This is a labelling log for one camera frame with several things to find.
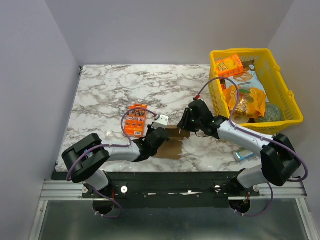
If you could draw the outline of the brown cardboard box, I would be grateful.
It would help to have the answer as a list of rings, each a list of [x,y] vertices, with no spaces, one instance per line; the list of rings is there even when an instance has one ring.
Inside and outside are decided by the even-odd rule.
[[[178,128],[176,125],[168,125],[166,130],[169,135],[169,141],[165,141],[153,157],[179,160],[182,157],[183,140],[189,139],[191,133]]]

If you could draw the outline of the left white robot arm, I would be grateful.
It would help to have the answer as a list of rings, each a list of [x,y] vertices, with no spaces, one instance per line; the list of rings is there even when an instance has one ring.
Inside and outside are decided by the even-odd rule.
[[[107,174],[101,170],[104,163],[145,161],[155,156],[169,139],[168,131],[162,127],[133,140],[131,144],[103,143],[98,134],[89,134],[62,153],[61,157],[68,170],[66,180],[73,183],[84,182],[93,187],[99,197],[107,197],[111,185]]]

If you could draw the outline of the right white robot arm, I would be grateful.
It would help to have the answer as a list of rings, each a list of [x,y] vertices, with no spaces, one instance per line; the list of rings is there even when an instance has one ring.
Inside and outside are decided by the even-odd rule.
[[[188,105],[177,127],[192,133],[202,131],[206,136],[234,143],[261,159],[259,166],[241,170],[230,183],[230,191],[236,196],[258,184],[271,183],[281,187],[301,166],[287,136],[258,133],[231,122],[227,117],[213,116],[200,99]]]

